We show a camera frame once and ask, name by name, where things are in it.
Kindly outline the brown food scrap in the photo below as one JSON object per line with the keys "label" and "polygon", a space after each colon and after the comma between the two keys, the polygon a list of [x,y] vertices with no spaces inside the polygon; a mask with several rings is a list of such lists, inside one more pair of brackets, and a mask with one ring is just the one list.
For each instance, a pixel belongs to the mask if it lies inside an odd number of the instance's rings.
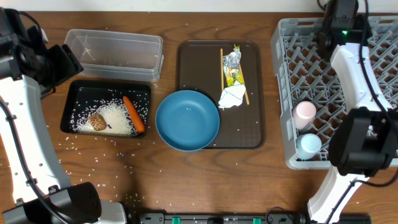
{"label": "brown food scrap", "polygon": [[88,118],[88,123],[95,131],[103,131],[107,128],[106,121],[100,114],[91,115]]}

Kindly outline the orange carrot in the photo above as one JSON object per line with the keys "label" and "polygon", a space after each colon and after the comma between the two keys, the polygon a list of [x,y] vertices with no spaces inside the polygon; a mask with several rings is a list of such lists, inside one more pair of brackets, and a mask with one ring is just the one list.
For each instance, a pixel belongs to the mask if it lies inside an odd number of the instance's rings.
{"label": "orange carrot", "polygon": [[129,115],[130,115],[130,118],[131,118],[134,128],[136,129],[136,131],[138,133],[143,133],[145,131],[145,126],[144,126],[143,121],[141,120],[139,113],[135,109],[133,103],[126,96],[123,96],[123,102],[127,108]]}

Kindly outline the dark blue plate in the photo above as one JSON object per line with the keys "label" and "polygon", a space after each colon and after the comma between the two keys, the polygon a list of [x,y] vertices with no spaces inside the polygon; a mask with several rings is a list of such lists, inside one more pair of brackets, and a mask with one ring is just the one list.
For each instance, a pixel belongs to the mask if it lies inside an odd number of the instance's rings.
{"label": "dark blue plate", "polygon": [[162,140],[180,151],[207,147],[217,136],[220,115],[213,101],[193,90],[180,90],[167,96],[155,115]]}

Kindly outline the green foil snack wrapper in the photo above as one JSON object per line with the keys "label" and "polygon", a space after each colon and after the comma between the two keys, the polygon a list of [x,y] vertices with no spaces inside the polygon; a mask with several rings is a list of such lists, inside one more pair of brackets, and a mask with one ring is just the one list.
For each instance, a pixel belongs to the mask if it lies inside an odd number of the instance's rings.
{"label": "green foil snack wrapper", "polygon": [[241,51],[240,46],[235,46],[233,51],[222,57],[223,71],[226,77],[227,86],[233,86],[236,82],[244,84],[244,78],[241,71]]}

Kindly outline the white tissue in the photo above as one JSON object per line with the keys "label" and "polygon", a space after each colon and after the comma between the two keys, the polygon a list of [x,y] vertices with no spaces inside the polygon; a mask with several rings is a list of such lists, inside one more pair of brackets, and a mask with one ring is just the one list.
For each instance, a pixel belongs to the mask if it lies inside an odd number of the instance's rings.
{"label": "white tissue", "polygon": [[233,106],[240,106],[243,103],[243,96],[245,94],[246,87],[244,84],[240,84],[238,81],[227,88],[225,88],[220,96],[218,102],[218,108],[231,108]]}

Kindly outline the pink cup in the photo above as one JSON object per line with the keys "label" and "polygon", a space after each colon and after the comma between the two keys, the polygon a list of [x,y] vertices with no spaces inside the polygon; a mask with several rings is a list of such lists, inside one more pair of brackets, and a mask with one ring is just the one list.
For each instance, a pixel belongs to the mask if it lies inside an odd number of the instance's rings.
{"label": "pink cup", "polygon": [[295,120],[295,127],[303,129],[306,125],[313,122],[317,109],[315,105],[309,101],[302,101],[296,105],[292,111],[292,116]]}

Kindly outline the light blue cup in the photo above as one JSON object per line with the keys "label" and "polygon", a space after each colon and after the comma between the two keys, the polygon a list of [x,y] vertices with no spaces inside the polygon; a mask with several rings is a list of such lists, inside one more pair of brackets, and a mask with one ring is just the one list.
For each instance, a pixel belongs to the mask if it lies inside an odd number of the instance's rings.
{"label": "light blue cup", "polygon": [[315,134],[304,134],[297,138],[296,147],[298,150],[297,157],[301,160],[307,160],[314,157],[321,149],[321,139]]}

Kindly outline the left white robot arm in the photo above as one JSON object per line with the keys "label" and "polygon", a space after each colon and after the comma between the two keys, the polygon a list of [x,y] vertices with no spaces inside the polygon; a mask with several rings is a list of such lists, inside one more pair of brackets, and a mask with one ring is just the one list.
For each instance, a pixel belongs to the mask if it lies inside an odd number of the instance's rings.
{"label": "left white robot arm", "polygon": [[38,22],[1,9],[1,139],[15,207],[6,223],[126,223],[121,203],[101,200],[89,182],[73,185],[58,161],[41,100],[83,68],[67,45],[46,47]]}

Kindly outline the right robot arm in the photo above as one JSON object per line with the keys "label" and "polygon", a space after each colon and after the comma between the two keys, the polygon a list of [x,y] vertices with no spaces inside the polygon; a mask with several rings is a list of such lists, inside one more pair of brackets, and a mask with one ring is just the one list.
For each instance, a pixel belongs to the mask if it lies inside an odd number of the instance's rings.
{"label": "right robot arm", "polygon": [[361,185],[387,169],[397,152],[397,111],[384,97],[370,62],[369,13],[358,14],[359,3],[330,0],[325,4],[317,43],[340,81],[347,115],[328,145],[331,167],[316,194],[307,203],[307,223],[337,223],[349,199]]}

